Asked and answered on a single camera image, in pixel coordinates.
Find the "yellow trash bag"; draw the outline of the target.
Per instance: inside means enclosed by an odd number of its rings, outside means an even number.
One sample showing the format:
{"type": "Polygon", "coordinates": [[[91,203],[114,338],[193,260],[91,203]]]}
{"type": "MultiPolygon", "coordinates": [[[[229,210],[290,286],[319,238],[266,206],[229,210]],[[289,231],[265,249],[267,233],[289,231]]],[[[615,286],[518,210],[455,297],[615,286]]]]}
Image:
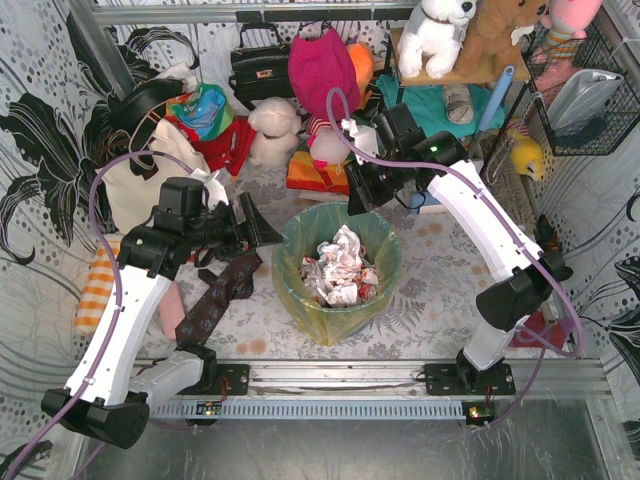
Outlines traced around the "yellow trash bag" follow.
{"type": "Polygon", "coordinates": [[[391,302],[401,274],[394,228],[345,203],[321,203],[286,222],[272,254],[272,281],[284,309],[315,343],[332,346],[391,302]]]}

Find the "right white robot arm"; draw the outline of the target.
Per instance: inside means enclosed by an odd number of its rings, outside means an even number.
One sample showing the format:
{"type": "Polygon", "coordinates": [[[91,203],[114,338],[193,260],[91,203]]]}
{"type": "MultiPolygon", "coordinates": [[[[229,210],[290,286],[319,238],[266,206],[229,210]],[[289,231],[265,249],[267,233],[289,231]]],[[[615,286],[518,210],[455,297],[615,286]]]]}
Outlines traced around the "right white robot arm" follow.
{"type": "Polygon", "coordinates": [[[386,204],[413,182],[455,218],[494,280],[476,297],[481,319],[455,361],[425,367],[428,394],[514,394],[506,349],[567,273],[561,254],[544,252],[511,220],[453,134],[426,136],[405,104],[378,115],[370,127],[353,119],[339,127],[355,155],[345,167],[350,215],[386,204]]]}

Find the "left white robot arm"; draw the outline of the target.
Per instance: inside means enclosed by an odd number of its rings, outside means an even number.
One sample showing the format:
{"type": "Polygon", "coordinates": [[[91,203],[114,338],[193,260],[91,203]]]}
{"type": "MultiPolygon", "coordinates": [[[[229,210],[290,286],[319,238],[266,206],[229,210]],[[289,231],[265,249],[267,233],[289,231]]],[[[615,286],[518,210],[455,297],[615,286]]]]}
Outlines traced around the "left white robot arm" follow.
{"type": "Polygon", "coordinates": [[[192,254],[252,260],[256,248],[283,240],[247,193],[239,197],[242,222],[230,202],[208,208],[212,188],[199,179],[169,178],[151,225],[136,226],[122,239],[111,296],[93,339],[65,386],[48,390],[41,402],[68,430],[128,449],[151,410],[186,389],[226,385],[215,352],[193,338],[142,374],[132,373],[151,317],[192,254]]]}

